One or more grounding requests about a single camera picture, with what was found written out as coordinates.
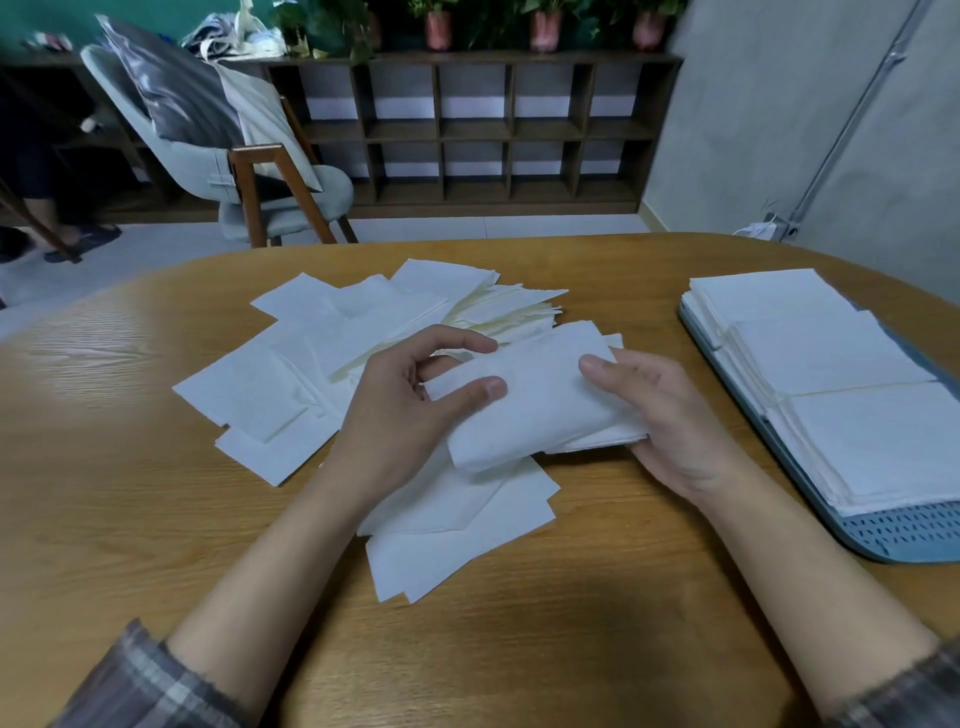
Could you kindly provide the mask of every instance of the tiled floor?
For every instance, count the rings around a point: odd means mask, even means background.
[[[636,215],[380,218],[355,220],[352,226],[362,243],[648,232]],[[339,229],[331,227],[344,242]],[[311,245],[315,240],[312,231],[305,231],[284,237],[283,244]],[[0,311],[0,339],[102,288],[186,260],[247,247],[226,240],[216,223],[197,223],[126,226],[123,235],[85,255],[79,265],[52,265],[31,252],[0,265],[0,296],[8,306]]]

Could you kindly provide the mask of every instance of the right hand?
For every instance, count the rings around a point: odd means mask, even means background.
[[[756,471],[684,368],[656,354],[612,349],[616,363],[587,354],[580,371],[634,407],[650,437],[629,446],[650,474],[690,500]]]

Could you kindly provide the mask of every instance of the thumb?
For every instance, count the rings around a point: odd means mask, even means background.
[[[506,394],[507,382],[499,376],[484,376],[439,398],[433,402],[433,408],[439,424],[446,432],[461,420],[483,409],[490,402],[502,399]]]
[[[580,357],[580,373],[604,392],[617,395],[642,413],[654,406],[662,392],[633,367],[606,361],[593,354]]]

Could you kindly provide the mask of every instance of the finger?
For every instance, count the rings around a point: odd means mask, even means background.
[[[484,376],[431,402],[443,432],[507,394],[507,382],[499,376]]]
[[[662,397],[662,392],[646,376],[628,364],[613,363],[593,354],[584,354],[580,357],[580,372],[600,389],[639,408],[641,413],[656,405]]]
[[[430,379],[440,376],[444,372],[449,372],[462,363],[453,356],[431,356],[417,364],[417,378],[420,381],[430,381]]]
[[[667,371],[682,369],[679,361],[666,356],[649,352],[634,352],[630,349],[615,349],[611,347],[613,358],[618,364],[626,364],[643,371],[645,374],[663,374]]]
[[[422,361],[437,349],[467,349],[471,352],[495,352],[497,343],[489,336],[466,328],[435,324],[418,331],[410,338],[394,344],[391,351]]]

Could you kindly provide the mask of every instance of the fingernail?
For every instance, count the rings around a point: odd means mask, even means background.
[[[490,376],[484,380],[484,388],[491,401],[500,400],[507,394],[507,382],[499,376]]]
[[[599,374],[606,365],[607,362],[591,353],[585,353],[580,357],[580,368],[588,374]]]

